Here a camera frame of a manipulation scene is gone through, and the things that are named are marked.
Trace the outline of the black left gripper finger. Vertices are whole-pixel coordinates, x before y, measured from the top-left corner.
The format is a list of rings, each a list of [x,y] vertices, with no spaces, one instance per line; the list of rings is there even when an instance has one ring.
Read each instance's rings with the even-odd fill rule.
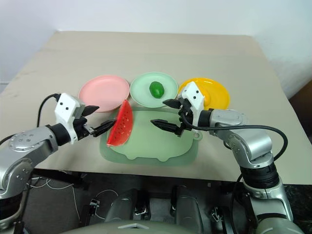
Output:
[[[99,109],[99,106],[94,106],[94,105],[85,106],[85,108],[84,108],[84,110],[82,112],[82,116],[83,117],[89,116],[89,115],[91,115],[92,113],[94,113],[98,109]]]
[[[115,119],[110,119],[101,123],[98,127],[94,128],[92,136],[98,137],[102,135],[103,133],[109,131],[114,126],[115,122],[116,122]]]

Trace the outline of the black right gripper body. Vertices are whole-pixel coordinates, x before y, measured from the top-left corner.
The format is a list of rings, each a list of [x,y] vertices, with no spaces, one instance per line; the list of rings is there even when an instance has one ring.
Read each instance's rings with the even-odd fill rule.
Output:
[[[181,124],[178,127],[178,131],[176,135],[178,137],[181,137],[185,130],[191,131],[193,129],[192,128],[193,112],[191,110],[192,105],[186,98],[180,97],[178,101],[181,104],[180,109],[178,111],[178,115],[180,116],[179,120]]]

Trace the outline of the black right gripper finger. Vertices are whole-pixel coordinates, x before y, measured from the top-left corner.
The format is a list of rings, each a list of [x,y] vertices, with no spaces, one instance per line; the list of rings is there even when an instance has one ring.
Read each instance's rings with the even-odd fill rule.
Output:
[[[167,99],[162,102],[166,106],[174,109],[180,109],[181,108],[181,102],[178,99]]]
[[[153,119],[150,120],[150,122],[161,130],[178,134],[179,127],[176,124],[169,123],[168,121],[162,119]]]

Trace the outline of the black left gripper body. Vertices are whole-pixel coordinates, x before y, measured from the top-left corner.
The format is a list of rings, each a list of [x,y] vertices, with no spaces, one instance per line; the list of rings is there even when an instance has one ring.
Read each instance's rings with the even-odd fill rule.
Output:
[[[79,118],[76,118],[73,122],[74,130],[77,134],[78,140],[81,140],[89,135],[92,135],[94,129],[87,124],[86,117],[82,114]]]

